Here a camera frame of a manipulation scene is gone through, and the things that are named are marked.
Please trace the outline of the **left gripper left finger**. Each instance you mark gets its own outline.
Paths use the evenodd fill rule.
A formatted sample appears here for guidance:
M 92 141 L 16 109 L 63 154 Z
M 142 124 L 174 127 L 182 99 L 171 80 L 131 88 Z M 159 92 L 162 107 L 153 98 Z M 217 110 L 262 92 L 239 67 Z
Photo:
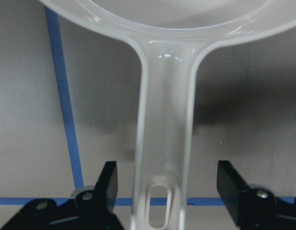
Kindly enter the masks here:
M 113 213 L 118 193 L 116 161 L 107 161 L 94 187 L 83 187 L 65 203 L 34 199 L 25 204 L 4 230 L 122 230 Z

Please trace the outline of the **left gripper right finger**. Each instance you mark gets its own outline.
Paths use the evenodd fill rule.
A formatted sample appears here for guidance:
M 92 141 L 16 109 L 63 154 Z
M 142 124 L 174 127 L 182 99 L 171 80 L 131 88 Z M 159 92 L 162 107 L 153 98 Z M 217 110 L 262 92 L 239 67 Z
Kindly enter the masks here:
M 268 188 L 249 185 L 230 161 L 219 161 L 217 191 L 241 230 L 296 230 L 296 197 L 289 203 Z

